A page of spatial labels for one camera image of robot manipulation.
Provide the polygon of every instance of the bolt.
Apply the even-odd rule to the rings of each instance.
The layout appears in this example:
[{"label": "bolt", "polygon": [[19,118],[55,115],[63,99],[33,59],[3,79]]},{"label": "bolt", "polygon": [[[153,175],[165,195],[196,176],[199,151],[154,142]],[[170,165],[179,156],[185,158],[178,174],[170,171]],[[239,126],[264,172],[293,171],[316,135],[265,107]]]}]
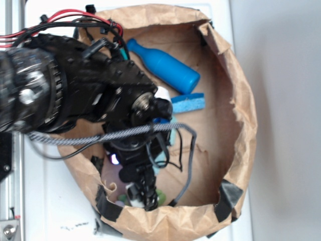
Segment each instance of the bolt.
[{"label": "bolt", "polygon": [[72,64],[75,61],[75,59],[72,57],[68,57],[67,61],[68,61],[68,63]]},{"label": "bolt", "polygon": [[122,93],[122,87],[116,89],[116,94],[120,95]]},{"label": "bolt", "polygon": [[10,171],[10,166],[9,166],[9,165],[4,165],[4,171],[5,171],[5,172]]},{"label": "bolt", "polygon": [[129,66],[129,67],[134,66],[134,64],[135,64],[135,63],[134,63],[134,61],[132,61],[132,60],[130,60],[130,61],[128,62],[128,66]]},{"label": "bolt", "polygon": [[4,228],[4,235],[6,236],[7,239],[11,239],[16,233],[16,228],[13,227],[12,225],[7,225]]},{"label": "bolt", "polygon": [[142,113],[141,113],[140,110],[136,111],[136,116],[137,116],[138,118],[142,118]]},{"label": "bolt", "polygon": [[137,76],[140,78],[142,78],[144,75],[145,75],[145,73],[143,71],[139,71],[137,74]]},{"label": "bolt", "polygon": [[115,75],[118,77],[118,76],[121,76],[121,74],[122,74],[122,71],[117,69],[115,72]]},{"label": "bolt", "polygon": [[143,110],[148,110],[148,109],[149,109],[149,104],[148,104],[148,103],[145,103],[145,104],[142,106],[142,109],[143,109]]},{"label": "bolt", "polygon": [[106,119],[107,118],[107,114],[103,114],[102,116],[101,116],[101,119]]},{"label": "bolt", "polygon": [[110,65],[112,63],[112,60],[111,59],[106,59],[106,64],[107,65]]}]

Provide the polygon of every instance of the metal frame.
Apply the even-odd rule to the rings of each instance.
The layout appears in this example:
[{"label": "metal frame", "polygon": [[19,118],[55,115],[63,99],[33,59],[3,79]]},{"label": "metal frame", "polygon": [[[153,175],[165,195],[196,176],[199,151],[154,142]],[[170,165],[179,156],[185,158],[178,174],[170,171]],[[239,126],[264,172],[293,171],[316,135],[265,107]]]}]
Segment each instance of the metal frame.
[{"label": "metal frame", "polygon": [[[5,0],[5,34],[11,34],[25,27],[25,0]],[[0,184],[0,237],[9,240],[4,233],[8,225],[15,227],[15,235],[10,240],[25,240],[24,216],[24,137],[13,134],[12,172]],[[10,210],[14,207],[16,217]]]}]

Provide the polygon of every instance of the blue object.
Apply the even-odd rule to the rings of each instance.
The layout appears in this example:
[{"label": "blue object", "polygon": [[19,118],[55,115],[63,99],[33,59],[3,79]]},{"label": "blue object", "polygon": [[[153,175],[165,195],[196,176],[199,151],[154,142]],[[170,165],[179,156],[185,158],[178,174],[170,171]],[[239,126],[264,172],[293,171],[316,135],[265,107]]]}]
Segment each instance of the blue object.
[{"label": "blue object", "polygon": [[205,99],[203,93],[193,93],[180,95],[172,98],[173,113],[183,113],[197,109],[205,108]]},{"label": "blue object", "polygon": [[198,72],[162,50],[144,48],[135,39],[130,39],[127,47],[142,59],[150,72],[181,94],[190,94],[200,80]]}]

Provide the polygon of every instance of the red wire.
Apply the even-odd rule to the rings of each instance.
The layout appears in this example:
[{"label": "red wire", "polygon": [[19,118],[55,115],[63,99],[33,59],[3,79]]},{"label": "red wire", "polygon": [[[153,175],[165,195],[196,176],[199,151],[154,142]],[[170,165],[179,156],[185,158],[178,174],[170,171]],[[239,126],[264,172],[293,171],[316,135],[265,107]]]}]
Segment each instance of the red wire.
[{"label": "red wire", "polygon": [[17,37],[17,36],[21,35],[24,32],[25,32],[24,30],[21,30],[20,32],[17,32],[15,34],[0,35],[0,39],[14,38],[14,37]]},{"label": "red wire", "polygon": [[[88,12],[85,12],[85,11],[82,11],[82,10],[77,10],[77,9],[64,9],[64,10],[60,10],[58,12],[56,12],[55,14],[53,14],[50,18],[48,18],[47,22],[48,23],[51,23],[51,22],[54,22],[56,21],[57,19],[55,19],[56,17],[62,15],[62,14],[65,14],[65,13],[81,13],[82,15],[81,16],[87,16],[87,17],[92,17],[92,18],[95,18],[95,19],[98,19],[108,25],[111,25],[111,21],[109,20],[106,20],[106,19],[103,19],[97,15],[94,15],[94,14],[91,14],[91,13],[88,13]],[[122,26],[120,24],[116,24],[116,27],[118,28],[119,30],[119,35],[122,36],[122,32],[123,32],[123,29],[122,29]]]},{"label": "red wire", "polygon": [[0,48],[11,48],[12,44],[0,45]]},{"label": "red wire", "polygon": [[[61,16],[62,14],[65,14],[65,13],[79,13],[79,14],[69,14],[69,15],[64,15],[64,16]],[[111,21],[109,20],[106,20],[106,19],[103,19],[97,15],[94,15],[94,14],[91,14],[91,13],[88,13],[88,12],[85,12],[85,11],[82,11],[82,10],[77,10],[77,9],[64,9],[64,10],[60,10],[58,12],[56,12],[55,14],[53,14],[50,18],[48,18],[47,20],[47,23],[52,23],[54,21],[57,21],[59,19],[62,19],[62,18],[66,18],[66,17],[71,17],[71,16],[87,16],[87,17],[92,17],[92,18],[95,18],[95,19],[98,19],[108,25],[111,25]],[[116,28],[118,29],[118,33],[120,36],[122,36],[122,33],[123,33],[123,29],[122,29],[122,26],[120,24],[115,24]],[[14,37],[18,37],[20,36],[21,34],[23,34],[25,32],[25,30],[21,30],[17,33],[14,33],[14,34],[9,34],[9,35],[0,35],[0,39],[8,39],[8,38],[14,38]],[[0,45],[0,48],[10,48],[12,46],[12,44],[8,44],[8,45]]]}]

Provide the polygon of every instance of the black connector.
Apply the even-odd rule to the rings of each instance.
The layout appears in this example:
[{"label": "black connector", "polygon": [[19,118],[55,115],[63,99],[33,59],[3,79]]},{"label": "black connector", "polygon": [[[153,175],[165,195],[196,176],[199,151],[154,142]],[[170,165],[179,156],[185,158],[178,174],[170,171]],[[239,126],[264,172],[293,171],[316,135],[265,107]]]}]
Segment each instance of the black connector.
[{"label": "black connector", "polygon": [[109,44],[110,42],[106,38],[102,38],[82,52],[82,57],[87,59]]},{"label": "black connector", "polygon": [[94,4],[86,5],[86,12],[90,14],[95,14],[96,13],[95,5]]},{"label": "black connector", "polygon": [[44,24],[48,21],[48,17],[47,15],[43,14],[41,17],[40,17],[40,20],[41,20],[41,24]]}]

